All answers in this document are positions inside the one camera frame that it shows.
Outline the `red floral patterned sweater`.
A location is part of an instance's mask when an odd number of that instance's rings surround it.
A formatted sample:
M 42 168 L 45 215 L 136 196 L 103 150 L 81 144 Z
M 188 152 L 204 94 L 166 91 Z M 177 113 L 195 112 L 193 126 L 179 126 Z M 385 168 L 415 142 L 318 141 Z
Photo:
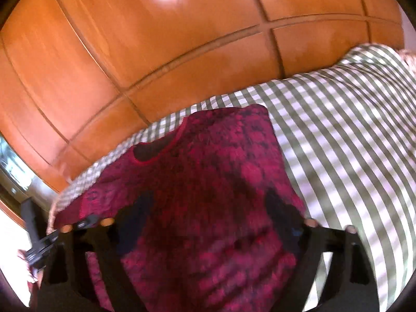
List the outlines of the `red floral patterned sweater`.
M 142 234 L 121 257 L 146 311 L 269 311 L 295 257 L 266 211 L 268 191 L 302 215 L 266 108 L 203 110 L 104 168 L 55 226 L 115 217 L 150 197 Z M 96 256 L 87 261 L 101 306 L 113 311 Z

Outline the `green white checkered bedsheet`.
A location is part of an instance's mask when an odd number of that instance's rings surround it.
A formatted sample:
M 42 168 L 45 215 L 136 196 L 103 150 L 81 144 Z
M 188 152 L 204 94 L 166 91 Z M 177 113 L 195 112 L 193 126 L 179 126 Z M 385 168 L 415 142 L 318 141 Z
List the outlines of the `green white checkered bedsheet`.
M 78 176 L 55 200 L 49 223 L 134 144 L 215 108 L 265 106 L 307 212 L 327 227 L 357 227 L 382 311 L 415 270 L 415 76 L 405 54 L 380 44 L 350 50 L 336 65 L 212 96 L 141 130 Z

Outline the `wooden panelled wardrobe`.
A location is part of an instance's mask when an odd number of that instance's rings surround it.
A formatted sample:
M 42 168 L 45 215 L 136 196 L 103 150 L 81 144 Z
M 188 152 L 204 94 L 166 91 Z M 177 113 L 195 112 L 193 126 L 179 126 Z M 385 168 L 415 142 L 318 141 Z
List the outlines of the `wooden panelled wardrobe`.
M 210 96 L 403 46 L 396 0 L 18 0 L 1 133 L 61 191 L 131 134 Z

